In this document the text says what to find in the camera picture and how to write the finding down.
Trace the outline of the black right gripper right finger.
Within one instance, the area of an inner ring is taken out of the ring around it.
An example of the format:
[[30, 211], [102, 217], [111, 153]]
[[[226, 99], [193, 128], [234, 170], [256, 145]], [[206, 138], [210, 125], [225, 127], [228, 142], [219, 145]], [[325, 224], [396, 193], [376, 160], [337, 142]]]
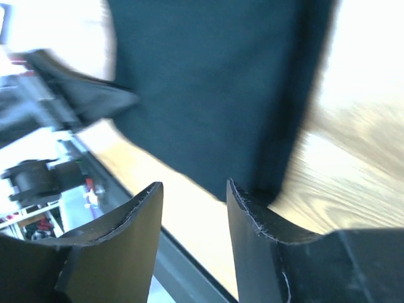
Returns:
[[227, 212], [240, 302], [403, 301], [403, 229], [317, 234], [234, 181]]

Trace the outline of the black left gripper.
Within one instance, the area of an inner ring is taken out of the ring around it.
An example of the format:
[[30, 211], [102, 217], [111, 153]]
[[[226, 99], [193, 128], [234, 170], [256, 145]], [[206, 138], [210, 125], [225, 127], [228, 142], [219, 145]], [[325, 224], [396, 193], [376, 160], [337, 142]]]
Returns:
[[2, 142], [41, 127], [77, 131], [79, 121], [90, 125], [111, 119], [139, 102], [132, 90], [73, 71], [45, 49], [25, 53], [25, 60], [42, 79], [29, 74], [1, 78]]

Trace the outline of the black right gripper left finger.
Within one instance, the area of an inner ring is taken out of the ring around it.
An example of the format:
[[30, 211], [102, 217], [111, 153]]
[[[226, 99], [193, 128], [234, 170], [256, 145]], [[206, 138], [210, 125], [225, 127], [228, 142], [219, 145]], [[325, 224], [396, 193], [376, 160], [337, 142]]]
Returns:
[[59, 238], [1, 237], [2, 302], [146, 302], [163, 184]]

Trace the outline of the black t shirt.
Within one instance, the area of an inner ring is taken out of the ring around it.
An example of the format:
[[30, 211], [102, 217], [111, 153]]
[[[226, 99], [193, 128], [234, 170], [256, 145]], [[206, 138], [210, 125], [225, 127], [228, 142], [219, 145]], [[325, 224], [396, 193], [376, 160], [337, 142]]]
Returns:
[[306, 113], [334, 1], [110, 1], [114, 116], [138, 147], [218, 199], [225, 182], [271, 203]]

